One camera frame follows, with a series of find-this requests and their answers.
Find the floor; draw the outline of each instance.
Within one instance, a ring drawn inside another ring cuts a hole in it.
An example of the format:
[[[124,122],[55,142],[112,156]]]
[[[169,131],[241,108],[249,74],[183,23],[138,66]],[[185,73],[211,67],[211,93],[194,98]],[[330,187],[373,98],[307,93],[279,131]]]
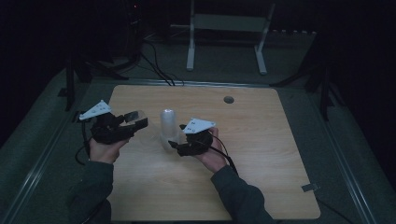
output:
[[[185,30],[175,30],[170,41],[148,35],[143,54],[177,85],[269,88],[269,84],[295,74],[314,35],[271,32],[264,47],[268,75],[258,72],[254,38],[229,41],[202,31],[197,38],[195,66],[187,72],[188,41]],[[37,99],[29,114],[0,150],[0,217],[2,223],[67,223],[65,195],[83,172],[74,159],[81,147],[79,111],[98,100],[108,101],[120,84],[166,85],[149,63],[120,73],[114,80],[96,70],[91,84],[76,82],[77,100],[65,112],[65,72],[57,75]],[[304,90],[307,77],[276,88],[305,169],[319,201],[315,220],[279,220],[279,223],[396,223],[396,195],[382,174],[359,126],[347,107],[331,95],[329,121],[318,112],[319,93]]]

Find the human hand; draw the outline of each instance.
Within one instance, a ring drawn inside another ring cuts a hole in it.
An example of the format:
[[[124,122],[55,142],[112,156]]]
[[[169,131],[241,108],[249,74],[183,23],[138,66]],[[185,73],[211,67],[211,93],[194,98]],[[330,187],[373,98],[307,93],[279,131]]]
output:
[[[209,131],[213,134],[212,147],[222,151],[221,143],[219,139],[219,129],[210,128]],[[207,152],[194,156],[198,161],[200,161],[209,171],[215,173],[227,165],[223,155],[219,154],[217,151],[209,149]]]
[[[90,160],[113,164],[120,155],[120,148],[129,142],[129,138],[119,142],[106,145],[96,142],[93,138],[90,141]]]

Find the dark sleeve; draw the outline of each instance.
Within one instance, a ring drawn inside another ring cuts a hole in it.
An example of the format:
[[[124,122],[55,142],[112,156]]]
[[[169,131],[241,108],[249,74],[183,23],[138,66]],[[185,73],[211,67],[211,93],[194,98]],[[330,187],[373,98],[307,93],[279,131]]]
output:
[[[265,211],[262,192],[239,178],[226,165],[211,178],[224,207],[237,223],[275,223]]]
[[[88,223],[110,223],[111,205],[106,199],[113,190],[112,164],[89,161],[82,180],[70,189],[67,196],[70,223],[82,223],[95,214]]]

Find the table top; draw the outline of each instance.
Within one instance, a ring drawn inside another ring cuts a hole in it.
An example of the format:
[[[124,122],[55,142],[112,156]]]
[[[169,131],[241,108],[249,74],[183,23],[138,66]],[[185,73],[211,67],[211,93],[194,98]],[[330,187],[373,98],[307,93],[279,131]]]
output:
[[[232,104],[224,102],[231,96]],[[275,219],[318,218],[288,120],[273,89],[117,86],[109,105],[114,115],[142,110],[148,127],[120,151],[109,196],[113,220],[227,220],[212,173],[193,157],[179,157],[160,143],[160,114],[170,108],[177,123],[212,120],[241,178],[258,187]]]

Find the white metal frame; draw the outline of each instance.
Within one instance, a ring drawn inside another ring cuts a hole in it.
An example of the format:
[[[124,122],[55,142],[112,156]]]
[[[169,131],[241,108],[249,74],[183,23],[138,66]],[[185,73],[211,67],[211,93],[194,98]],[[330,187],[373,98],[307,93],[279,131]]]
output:
[[[195,14],[194,5],[195,5],[194,0],[191,0],[190,44],[189,44],[189,53],[187,56],[188,71],[192,71],[194,69],[195,29],[213,29],[213,30],[261,32],[262,33],[261,40],[259,44],[254,47],[254,51],[256,53],[256,59],[257,59],[257,64],[259,66],[260,74],[262,75],[267,74],[264,58],[262,56],[262,47],[264,46],[265,37],[268,34],[268,29],[270,27],[271,19],[274,14],[275,3],[273,3],[270,6],[267,18]]]

